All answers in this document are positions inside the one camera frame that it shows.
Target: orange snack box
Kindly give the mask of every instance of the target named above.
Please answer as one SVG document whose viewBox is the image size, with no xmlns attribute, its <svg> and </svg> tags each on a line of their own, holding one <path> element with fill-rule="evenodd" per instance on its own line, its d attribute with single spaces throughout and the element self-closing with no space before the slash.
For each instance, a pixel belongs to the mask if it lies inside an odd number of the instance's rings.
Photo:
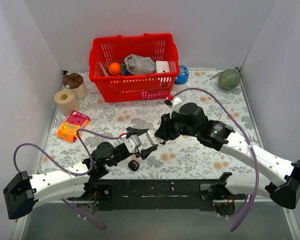
<svg viewBox="0 0 300 240">
<path fill-rule="evenodd" d="M 78 111 L 73 111 L 61 124 L 56 135 L 60 138 L 75 142 L 78 139 L 77 130 L 85 129 L 90 123 L 90 117 Z"/>
</svg>

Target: red shopping basket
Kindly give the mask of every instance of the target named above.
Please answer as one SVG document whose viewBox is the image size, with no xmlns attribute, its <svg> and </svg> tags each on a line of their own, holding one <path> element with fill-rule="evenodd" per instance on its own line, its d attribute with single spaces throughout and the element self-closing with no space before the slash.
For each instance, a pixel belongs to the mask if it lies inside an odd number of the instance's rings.
<svg viewBox="0 0 300 240">
<path fill-rule="evenodd" d="M 135 54 L 155 61 L 168 61 L 170 72 L 131 76 L 105 76 L 102 66 L 125 63 Z M 169 96 L 179 75 L 178 50 L 170 33 L 143 36 L 100 37 L 93 40 L 89 78 L 106 102 L 164 99 Z"/>
</svg>

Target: orange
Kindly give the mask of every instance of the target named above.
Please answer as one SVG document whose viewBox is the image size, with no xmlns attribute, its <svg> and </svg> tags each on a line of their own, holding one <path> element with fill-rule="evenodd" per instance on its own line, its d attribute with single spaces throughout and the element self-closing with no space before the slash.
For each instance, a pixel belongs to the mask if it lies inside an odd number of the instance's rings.
<svg viewBox="0 0 300 240">
<path fill-rule="evenodd" d="M 120 75 L 121 74 L 121 65 L 117 62 L 113 62 L 109 65 L 109 73 L 112 75 Z"/>
</svg>

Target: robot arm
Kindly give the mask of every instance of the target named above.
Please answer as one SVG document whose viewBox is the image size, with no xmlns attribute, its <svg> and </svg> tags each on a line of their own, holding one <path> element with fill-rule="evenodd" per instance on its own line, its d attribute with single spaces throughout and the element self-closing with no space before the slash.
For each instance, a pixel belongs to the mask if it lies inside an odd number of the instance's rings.
<svg viewBox="0 0 300 240">
<path fill-rule="evenodd" d="M 149 129 L 128 127 L 127 133 L 121 134 L 123 143 L 113 147 L 109 142 L 100 143 L 92 152 L 92 171 L 85 175 L 91 165 L 89 158 L 67 168 L 69 172 L 56 170 L 48 173 L 28 175 L 19 172 L 4 188 L 3 194 L 9 219 L 18 219 L 29 214 L 38 206 L 60 199 L 79 198 L 89 194 L 90 182 L 94 182 L 109 173 L 108 167 L 117 166 L 119 162 L 131 155 L 146 159 L 157 149 L 158 142 Z M 139 136 L 146 134 L 151 147 L 139 150 L 142 145 Z"/>
<path fill-rule="evenodd" d="M 170 113 L 161 117 L 155 136 L 175 140 L 180 135 L 196 137 L 206 147 L 233 156 L 254 168 L 254 160 L 245 138 L 221 121 L 209 120 L 203 109 L 190 102 L 182 105 L 178 97 L 168 97 L 165 103 Z M 300 160 L 291 162 L 264 149 L 253 147 L 260 171 L 258 194 L 271 198 L 278 205 L 294 209 L 300 197 Z M 255 178 L 225 173 L 216 186 L 203 190 L 206 198 L 215 198 L 222 191 L 230 195 L 252 194 Z"/>
</svg>

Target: round green object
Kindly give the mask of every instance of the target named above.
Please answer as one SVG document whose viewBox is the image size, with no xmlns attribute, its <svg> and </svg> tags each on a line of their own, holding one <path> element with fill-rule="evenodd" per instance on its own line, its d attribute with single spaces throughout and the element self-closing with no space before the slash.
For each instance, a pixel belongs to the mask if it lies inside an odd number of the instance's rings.
<svg viewBox="0 0 300 240">
<path fill-rule="evenodd" d="M 240 83 L 240 74 L 235 69 L 224 70 L 218 78 L 220 88 L 225 91 L 234 89 Z"/>
</svg>

